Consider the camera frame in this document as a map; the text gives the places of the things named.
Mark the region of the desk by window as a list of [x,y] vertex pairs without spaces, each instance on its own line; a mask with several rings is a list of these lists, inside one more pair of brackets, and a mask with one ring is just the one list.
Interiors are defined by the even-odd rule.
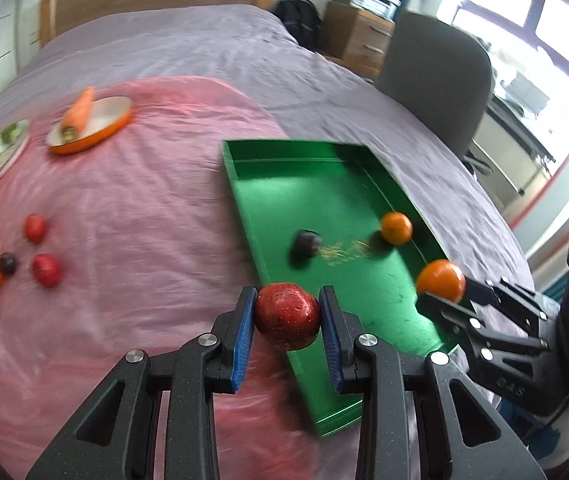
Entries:
[[490,170],[478,175],[485,191],[508,205],[533,196],[550,179],[550,152],[527,127],[519,108],[492,96],[470,146],[471,154]]

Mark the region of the wooden nightstand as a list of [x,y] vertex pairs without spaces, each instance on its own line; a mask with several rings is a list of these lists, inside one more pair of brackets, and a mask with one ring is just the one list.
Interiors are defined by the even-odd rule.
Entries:
[[375,79],[382,68],[394,29],[393,21],[369,11],[329,2],[320,29],[319,51],[347,70]]

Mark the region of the grey office chair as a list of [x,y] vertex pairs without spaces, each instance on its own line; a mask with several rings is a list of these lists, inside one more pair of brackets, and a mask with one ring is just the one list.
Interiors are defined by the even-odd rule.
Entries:
[[409,110],[453,154],[467,155],[493,95],[493,66],[472,35],[405,12],[391,34],[375,88]]

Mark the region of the black backpack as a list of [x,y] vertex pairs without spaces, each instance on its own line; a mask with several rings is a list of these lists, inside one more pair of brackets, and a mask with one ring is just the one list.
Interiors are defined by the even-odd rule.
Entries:
[[278,0],[274,14],[301,47],[317,50],[322,21],[310,0]]

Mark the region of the pink plastic sheet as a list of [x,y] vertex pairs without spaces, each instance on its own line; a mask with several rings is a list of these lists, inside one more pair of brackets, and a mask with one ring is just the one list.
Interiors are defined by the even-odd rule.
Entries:
[[[15,479],[128,350],[180,347],[255,282],[220,144],[282,138],[274,116],[200,77],[111,93],[132,99],[132,121],[66,157],[46,137],[73,92],[0,96],[0,128],[30,121],[30,143],[0,181],[0,249],[19,258],[0,287],[0,464]],[[23,234],[29,214],[47,222],[40,244]],[[61,263],[57,286],[33,278],[42,252]]]

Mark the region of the orange oval dish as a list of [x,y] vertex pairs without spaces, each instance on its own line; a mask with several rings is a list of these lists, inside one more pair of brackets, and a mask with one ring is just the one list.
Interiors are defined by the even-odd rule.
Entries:
[[77,139],[64,142],[57,122],[49,131],[46,143],[50,153],[71,155],[87,151],[123,129],[132,119],[132,99],[110,96],[94,102],[86,128]]

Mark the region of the dark plum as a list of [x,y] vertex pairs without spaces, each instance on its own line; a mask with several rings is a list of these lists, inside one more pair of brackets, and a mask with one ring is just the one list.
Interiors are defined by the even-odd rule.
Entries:
[[0,274],[2,276],[12,276],[19,266],[19,260],[13,252],[3,252],[0,255]]
[[290,260],[294,264],[304,264],[313,259],[323,244],[323,237],[316,231],[298,231],[290,248]]

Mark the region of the carrot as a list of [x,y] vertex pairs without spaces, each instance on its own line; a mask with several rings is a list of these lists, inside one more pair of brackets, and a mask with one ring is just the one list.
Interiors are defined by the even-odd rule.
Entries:
[[60,122],[60,135],[63,143],[75,141],[88,124],[94,102],[94,88],[88,87],[68,108]]

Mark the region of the red apple top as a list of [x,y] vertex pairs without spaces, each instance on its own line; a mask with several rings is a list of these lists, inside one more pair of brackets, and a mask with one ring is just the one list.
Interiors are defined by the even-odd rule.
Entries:
[[45,239],[47,230],[47,222],[40,214],[29,214],[23,224],[23,234],[33,244],[40,244]]

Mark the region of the red apple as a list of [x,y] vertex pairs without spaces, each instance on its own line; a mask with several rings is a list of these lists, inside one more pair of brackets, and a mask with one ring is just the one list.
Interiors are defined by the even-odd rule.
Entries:
[[255,327],[279,351],[310,346],[318,336],[320,318],[318,300],[293,283],[269,284],[257,295]]
[[40,214],[29,214],[23,224],[23,234],[33,244],[40,244],[45,239],[47,230],[47,222]]
[[33,278],[42,287],[51,288],[60,284],[63,278],[63,270],[59,259],[53,254],[42,252],[34,255],[32,259]]

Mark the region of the small bok choy piece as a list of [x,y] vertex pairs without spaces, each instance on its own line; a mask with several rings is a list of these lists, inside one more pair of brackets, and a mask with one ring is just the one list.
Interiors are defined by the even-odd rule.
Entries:
[[0,139],[3,144],[12,145],[15,140],[21,135],[21,127],[17,122],[4,127],[0,132]]

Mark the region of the purple bed sheet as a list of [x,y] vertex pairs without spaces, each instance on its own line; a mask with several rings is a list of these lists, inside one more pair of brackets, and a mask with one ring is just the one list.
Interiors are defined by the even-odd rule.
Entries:
[[96,102],[117,84],[170,77],[228,84],[265,107],[283,136],[369,146],[464,271],[533,281],[505,220],[435,134],[372,84],[298,47],[266,11],[212,6],[100,18],[53,40],[7,90],[71,91],[69,108],[88,87]]

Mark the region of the green tray box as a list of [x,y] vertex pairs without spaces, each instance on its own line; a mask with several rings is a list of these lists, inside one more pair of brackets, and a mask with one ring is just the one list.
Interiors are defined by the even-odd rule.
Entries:
[[[414,281],[445,252],[408,195],[365,145],[228,140],[222,161],[260,283],[294,283],[316,294],[334,287],[343,310],[403,352],[450,353],[453,333],[414,307]],[[383,240],[381,219],[406,214],[411,241]],[[304,264],[290,260],[298,231],[323,244]]]

